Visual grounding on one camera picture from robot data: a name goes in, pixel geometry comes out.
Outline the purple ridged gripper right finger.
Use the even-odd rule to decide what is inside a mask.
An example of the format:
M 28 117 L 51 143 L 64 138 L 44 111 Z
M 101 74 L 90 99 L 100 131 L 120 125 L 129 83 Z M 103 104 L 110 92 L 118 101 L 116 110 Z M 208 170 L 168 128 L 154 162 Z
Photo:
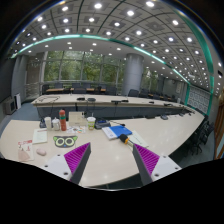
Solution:
M 159 156 L 137 144 L 133 145 L 133 156 L 143 185 L 148 185 L 181 169 L 169 156 Z

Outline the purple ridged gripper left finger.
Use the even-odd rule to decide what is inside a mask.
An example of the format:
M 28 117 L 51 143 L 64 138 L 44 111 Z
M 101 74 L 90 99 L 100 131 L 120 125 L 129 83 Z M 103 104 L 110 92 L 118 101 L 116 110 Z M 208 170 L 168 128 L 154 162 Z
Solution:
M 44 170 L 72 183 L 78 184 L 83 175 L 87 161 L 91 154 L 91 144 L 86 143 L 68 153 L 57 154 L 45 165 Z

